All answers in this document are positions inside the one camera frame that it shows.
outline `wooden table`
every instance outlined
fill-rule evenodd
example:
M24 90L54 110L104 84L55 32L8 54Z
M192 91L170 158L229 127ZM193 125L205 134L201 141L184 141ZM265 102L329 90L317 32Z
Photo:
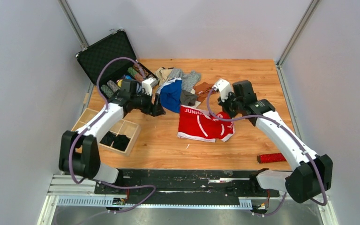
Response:
M258 99L269 100L292 128L277 71L272 60L140 60L155 72L159 67L181 68L189 73L202 74L199 83L214 83L219 78L230 83L250 80ZM217 105L218 94L212 95L210 105L214 112L221 111ZM100 111L104 103L93 90L89 108ZM198 107L207 109L206 100ZM165 168L165 169L219 169L258 170L264 167L289 170L287 162L258 164L259 154L277 153L279 150L270 139L248 120L235 122L235 134L227 141L215 143L177 137L179 114L166 110L166 115L151 117L133 110L126 120L138 123L142 130L129 157L101 150L101 161L118 168Z

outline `brown cloth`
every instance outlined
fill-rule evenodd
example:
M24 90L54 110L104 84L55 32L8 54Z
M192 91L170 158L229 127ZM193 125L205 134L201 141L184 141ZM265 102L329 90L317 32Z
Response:
M198 96L197 101L203 102L205 98L208 97L210 89L213 87L213 84L203 82L194 87L195 94Z

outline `wooden compartment box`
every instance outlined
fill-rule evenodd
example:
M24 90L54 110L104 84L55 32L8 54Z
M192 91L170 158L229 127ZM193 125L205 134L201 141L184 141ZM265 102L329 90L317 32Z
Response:
M86 123L88 123L95 115L97 115L98 111L86 108L86 110L82 113L81 117L76 122L75 126L72 128L72 131L76 131L77 129L83 127ZM120 120L113 127L111 127L110 131L115 133L116 135L126 135L130 139L129 144L127 145L125 151L121 151L115 149L111 146L104 145L102 143L98 144L98 149L105 149L115 153L119 153L125 156L129 156L130 152L135 145L137 137L140 134L141 127L140 125L127 121Z

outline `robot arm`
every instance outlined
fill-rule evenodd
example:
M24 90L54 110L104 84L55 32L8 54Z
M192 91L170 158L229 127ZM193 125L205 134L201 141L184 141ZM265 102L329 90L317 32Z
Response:
M231 118L235 117L238 113L242 114L242 116L261 115L274 119L279 123L279 125L276 125L264 118L249 119L254 126L263 131L278 147L291 166L292 172L279 172L269 169L259 170L251 176L251 180L256 182L255 185L262 189L288 192L298 203L303 203L320 194L318 178L310 160L283 128L287 129L294 137L296 135L286 126L268 100L257 100L251 82L241 81L234 83L232 85L234 91L230 83L223 79L216 82L215 86L220 91L219 105L222 106L223 111L228 113ZM299 138L296 137L296 140L299 141L315 162L322 178L324 189L330 189L333 167L331 158L327 155L319 156Z
M125 79L119 91L111 97L108 107L103 108L93 119L76 131L66 131L61 138L59 168L69 172L69 152L75 138L86 132L75 144L76 148L82 147L82 153L74 152L72 164L76 175L90 180L100 180L107 183L116 183L121 180L120 170L103 164L100 161L98 143L110 128L124 118L133 109L151 116L159 116L165 113L160 104L159 94L155 95L152 104L152 88L157 84L154 78L142 82L142 93L137 93L138 82Z

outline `gray cloth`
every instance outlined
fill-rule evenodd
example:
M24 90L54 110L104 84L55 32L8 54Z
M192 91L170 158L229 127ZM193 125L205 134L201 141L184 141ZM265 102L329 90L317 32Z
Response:
M168 75L167 81L179 77L182 79L181 89L190 92L193 87L201 80L201 74L191 71L190 74L185 74L181 69L174 68Z
M116 92L117 90L119 90L119 86L114 82L114 81L108 81L107 85L109 88L111 88L111 90L113 90L113 92Z
M182 90L180 94L180 102L182 105L193 106L195 105L198 96L188 91Z

